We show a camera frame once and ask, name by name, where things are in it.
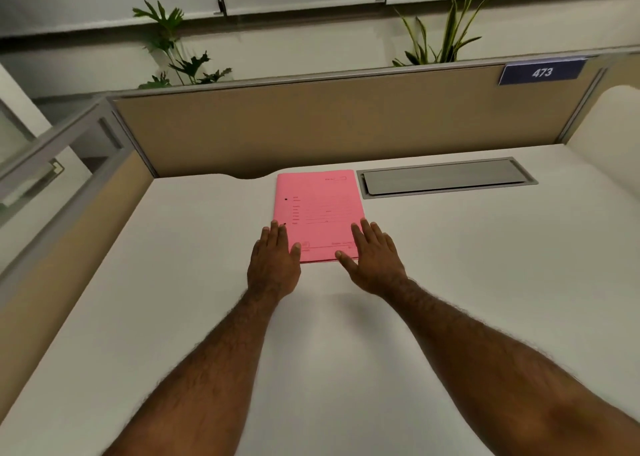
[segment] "pink document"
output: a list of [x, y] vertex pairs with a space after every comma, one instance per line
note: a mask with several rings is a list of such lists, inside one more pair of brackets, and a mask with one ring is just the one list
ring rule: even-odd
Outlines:
[[287, 225], [289, 249], [302, 245], [302, 262], [333, 260], [336, 250], [357, 258], [351, 224], [363, 217], [353, 170], [278, 175], [273, 218]]

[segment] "hand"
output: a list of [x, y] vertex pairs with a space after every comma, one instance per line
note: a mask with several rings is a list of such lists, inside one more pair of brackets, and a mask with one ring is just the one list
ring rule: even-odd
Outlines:
[[335, 257], [358, 287], [382, 297], [407, 279], [404, 265], [389, 234], [383, 233], [376, 223], [369, 225], [367, 219], [362, 219], [360, 224], [362, 232], [357, 224], [351, 224], [353, 240], [358, 248], [358, 263], [341, 250], [335, 253]]
[[253, 246], [251, 263], [246, 273], [248, 291], [275, 292], [278, 300], [290, 294], [300, 279], [300, 244], [289, 252], [287, 227], [271, 222], [262, 229], [260, 239]]

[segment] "number sign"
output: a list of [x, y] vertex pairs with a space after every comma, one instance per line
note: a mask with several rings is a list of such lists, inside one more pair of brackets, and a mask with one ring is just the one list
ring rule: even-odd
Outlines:
[[577, 79], [586, 62], [587, 59], [584, 57], [572, 57], [556, 61], [507, 64], [502, 71], [499, 85]]

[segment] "white desk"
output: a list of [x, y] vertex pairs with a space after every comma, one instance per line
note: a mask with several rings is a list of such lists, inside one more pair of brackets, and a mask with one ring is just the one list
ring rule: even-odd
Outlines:
[[[514, 156], [539, 185], [365, 200], [418, 282], [532, 343], [640, 416], [640, 203], [564, 146]], [[0, 453], [86, 456], [233, 306], [276, 174], [149, 188], [0, 427]], [[269, 326], [238, 455], [489, 455], [394, 312], [337, 263], [304, 265]]]

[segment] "forearm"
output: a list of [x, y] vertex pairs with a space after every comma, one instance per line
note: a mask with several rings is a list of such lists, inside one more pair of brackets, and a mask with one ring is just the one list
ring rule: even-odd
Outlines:
[[158, 385], [105, 454], [233, 455], [277, 304], [275, 293], [247, 291]]
[[[413, 281], [398, 282], [383, 298], [408, 324], [469, 425], [497, 455], [572, 454], [575, 445], [581, 454], [601, 454], [597, 445], [603, 437], [597, 433], [620, 425], [635, 430], [633, 420], [544, 355]], [[588, 449], [582, 447], [586, 439], [592, 439]], [[636, 443], [637, 432], [631, 444]]]

